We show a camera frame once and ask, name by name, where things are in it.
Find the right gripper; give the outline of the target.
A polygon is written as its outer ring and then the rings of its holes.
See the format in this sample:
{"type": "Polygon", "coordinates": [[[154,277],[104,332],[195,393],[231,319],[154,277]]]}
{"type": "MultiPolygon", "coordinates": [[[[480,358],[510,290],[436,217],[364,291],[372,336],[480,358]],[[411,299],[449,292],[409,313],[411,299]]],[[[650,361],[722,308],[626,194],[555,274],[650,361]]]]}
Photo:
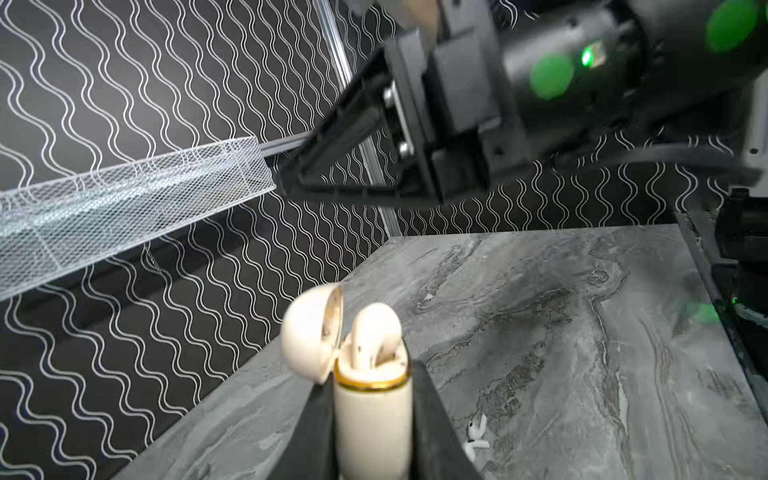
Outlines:
{"type": "Polygon", "coordinates": [[[438,27],[398,36],[348,84],[325,119],[279,163],[294,200],[431,207],[525,174],[536,160],[573,158],[628,120],[646,39],[627,1],[544,13],[497,27],[483,1],[442,1],[438,27]],[[320,176],[378,131],[396,153],[390,184],[320,176]]]}

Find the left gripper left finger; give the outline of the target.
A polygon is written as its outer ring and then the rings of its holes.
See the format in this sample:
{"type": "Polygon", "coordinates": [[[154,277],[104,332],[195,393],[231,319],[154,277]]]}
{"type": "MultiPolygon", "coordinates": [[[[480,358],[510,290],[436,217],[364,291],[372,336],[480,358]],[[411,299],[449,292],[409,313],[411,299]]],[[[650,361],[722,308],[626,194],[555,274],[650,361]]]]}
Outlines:
{"type": "Polygon", "coordinates": [[[315,385],[291,438],[268,479],[336,478],[334,394],[331,383],[315,385]]]}

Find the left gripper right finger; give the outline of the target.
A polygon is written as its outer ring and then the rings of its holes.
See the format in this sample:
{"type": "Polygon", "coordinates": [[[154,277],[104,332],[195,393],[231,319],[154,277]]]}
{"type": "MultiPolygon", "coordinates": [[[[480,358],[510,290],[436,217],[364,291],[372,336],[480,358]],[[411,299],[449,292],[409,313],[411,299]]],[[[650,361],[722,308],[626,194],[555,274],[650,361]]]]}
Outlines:
{"type": "Polygon", "coordinates": [[[481,479],[456,435],[423,362],[412,363],[413,447],[410,479],[481,479]]]}

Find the beige earbud charging case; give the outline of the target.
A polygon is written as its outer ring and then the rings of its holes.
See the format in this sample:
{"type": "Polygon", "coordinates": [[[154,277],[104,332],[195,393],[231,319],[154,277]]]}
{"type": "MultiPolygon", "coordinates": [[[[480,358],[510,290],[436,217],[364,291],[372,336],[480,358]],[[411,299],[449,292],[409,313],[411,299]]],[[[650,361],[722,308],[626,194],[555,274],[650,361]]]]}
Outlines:
{"type": "Polygon", "coordinates": [[[351,365],[352,327],[344,334],[343,324],[340,284],[302,293],[284,316],[283,358],[298,376],[317,385],[332,383],[342,478],[405,479],[412,458],[413,382],[403,333],[391,360],[357,371],[351,365]]]}

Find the beige earbud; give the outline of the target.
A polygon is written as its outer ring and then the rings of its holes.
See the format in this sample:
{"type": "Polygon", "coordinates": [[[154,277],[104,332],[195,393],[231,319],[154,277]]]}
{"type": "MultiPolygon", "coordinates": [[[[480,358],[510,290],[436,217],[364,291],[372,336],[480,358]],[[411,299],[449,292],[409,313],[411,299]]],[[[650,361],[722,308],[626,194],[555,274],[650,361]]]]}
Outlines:
{"type": "Polygon", "coordinates": [[[356,316],[351,331],[352,368],[371,371],[391,360],[402,339],[396,312],[384,303],[372,303],[356,316]]]}

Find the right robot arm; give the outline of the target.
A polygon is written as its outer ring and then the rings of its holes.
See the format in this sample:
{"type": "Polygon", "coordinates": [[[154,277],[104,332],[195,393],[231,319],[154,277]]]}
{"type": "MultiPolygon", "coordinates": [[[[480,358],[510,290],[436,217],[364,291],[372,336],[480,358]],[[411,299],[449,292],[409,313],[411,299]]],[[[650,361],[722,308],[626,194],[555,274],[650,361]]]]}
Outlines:
{"type": "Polygon", "coordinates": [[[374,50],[276,174],[412,235],[657,225],[719,209],[763,1],[435,1],[374,50]]]}

